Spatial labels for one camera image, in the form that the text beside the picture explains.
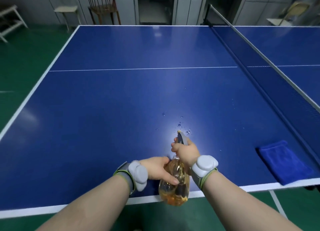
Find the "blue towel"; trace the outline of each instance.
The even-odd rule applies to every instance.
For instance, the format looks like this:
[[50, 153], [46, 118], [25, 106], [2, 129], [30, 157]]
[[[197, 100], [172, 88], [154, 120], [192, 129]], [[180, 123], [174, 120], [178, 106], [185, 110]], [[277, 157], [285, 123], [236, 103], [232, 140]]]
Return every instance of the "blue towel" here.
[[313, 174], [313, 170], [298, 159], [284, 140], [257, 150], [270, 172], [282, 185], [306, 179]]

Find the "chair backrest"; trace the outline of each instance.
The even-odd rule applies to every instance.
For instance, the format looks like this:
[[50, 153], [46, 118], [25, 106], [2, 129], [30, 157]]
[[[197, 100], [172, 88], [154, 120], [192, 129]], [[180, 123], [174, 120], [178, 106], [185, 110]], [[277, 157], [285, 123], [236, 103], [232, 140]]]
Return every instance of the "chair backrest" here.
[[287, 11], [286, 17], [300, 16], [310, 7], [309, 4], [303, 2], [294, 2]]
[[90, 8], [93, 10], [100, 10], [102, 12], [103, 7], [113, 6], [117, 8], [115, 0], [89, 0]]

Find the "green floor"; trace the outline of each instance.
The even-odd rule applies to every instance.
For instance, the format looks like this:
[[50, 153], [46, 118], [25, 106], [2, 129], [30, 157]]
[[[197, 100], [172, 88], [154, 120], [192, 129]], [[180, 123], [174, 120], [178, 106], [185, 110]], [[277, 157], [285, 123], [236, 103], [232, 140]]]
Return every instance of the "green floor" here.
[[[60, 27], [22, 28], [0, 42], [0, 130], [28, 95], [70, 34]], [[304, 188], [275, 191], [287, 217], [304, 231], [319, 230], [320, 193]], [[253, 196], [276, 209], [269, 192]], [[52, 214], [0, 219], [0, 230], [35, 230]], [[205, 198], [181, 207], [163, 202], [126, 206], [113, 230], [224, 230]]]

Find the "forearm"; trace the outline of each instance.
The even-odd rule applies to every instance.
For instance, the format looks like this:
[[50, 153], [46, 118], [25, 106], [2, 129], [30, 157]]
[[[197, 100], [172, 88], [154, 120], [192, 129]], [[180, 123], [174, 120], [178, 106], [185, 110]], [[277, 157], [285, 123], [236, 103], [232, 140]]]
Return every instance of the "forearm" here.
[[71, 202], [38, 230], [109, 230], [128, 198], [126, 180], [113, 176]]
[[218, 171], [207, 178], [203, 193], [226, 230], [301, 231], [277, 211], [246, 193]]

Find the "left hand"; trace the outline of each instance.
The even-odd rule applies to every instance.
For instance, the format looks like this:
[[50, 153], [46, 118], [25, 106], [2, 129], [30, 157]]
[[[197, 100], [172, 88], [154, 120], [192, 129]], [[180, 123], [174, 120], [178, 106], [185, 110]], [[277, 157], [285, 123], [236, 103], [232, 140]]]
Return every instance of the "left hand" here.
[[170, 162], [168, 157], [153, 157], [139, 162], [148, 171], [148, 179], [163, 179], [173, 185], [179, 184], [179, 181], [163, 168], [165, 164]]

